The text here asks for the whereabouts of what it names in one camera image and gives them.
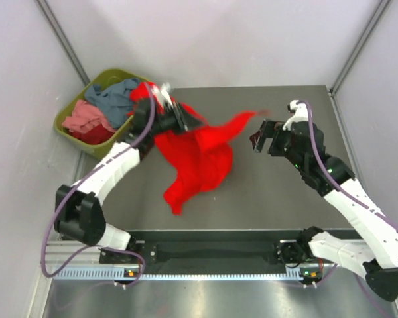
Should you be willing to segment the bright red t-shirt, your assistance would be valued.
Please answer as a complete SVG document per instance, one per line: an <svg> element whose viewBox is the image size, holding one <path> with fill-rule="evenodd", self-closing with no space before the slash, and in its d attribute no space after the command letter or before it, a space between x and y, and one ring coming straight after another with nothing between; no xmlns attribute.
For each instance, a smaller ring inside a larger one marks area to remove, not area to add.
<svg viewBox="0 0 398 318"><path fill-rule="evenodd" d="M154 138L156 147L177 171L175 181L163 194L173 214L181 214L189 199L216 189L224 181L233 164L229 141L257 114L257 111L241 111L222 125L206 123L192 132L168 131Z"/></svg>

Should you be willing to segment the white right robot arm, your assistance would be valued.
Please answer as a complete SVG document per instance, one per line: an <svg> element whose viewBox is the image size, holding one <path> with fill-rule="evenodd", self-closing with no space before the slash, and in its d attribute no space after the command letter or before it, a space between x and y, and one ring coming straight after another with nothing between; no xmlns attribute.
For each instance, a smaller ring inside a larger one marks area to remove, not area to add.
<svg viewBox="0 0 398 318"><path fill-rule="evenodd" d="M363 239L348 243L328 231L309 227L295 240L296 263L315 258L331 261L365 280L381 299L398 299L398 225L393 223L365 192L352 169L326 152L324 134L313 122L308 102L292 100L286 121L265 119L250 138L261 152L271 140L268 153L286 158L303 182L333 206Z"/></svg>

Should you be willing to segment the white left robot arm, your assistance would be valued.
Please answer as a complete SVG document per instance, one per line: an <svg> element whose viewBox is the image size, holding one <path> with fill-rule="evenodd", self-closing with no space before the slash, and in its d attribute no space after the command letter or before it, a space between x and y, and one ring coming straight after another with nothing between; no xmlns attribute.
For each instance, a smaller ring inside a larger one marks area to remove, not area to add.
<svg viewBox="0 0 398 318"><path fill-rule="evenodd" d="M141 163L154 145L154 138L171 132L186 134L203 127L205 121L176 101L159 105L141 99L131 120L131 130L86 176L56 192L54 230L86 246L114 249L120 261L135 259L137 247L127 231L106 222L102 205L111 190Z"/></svg>

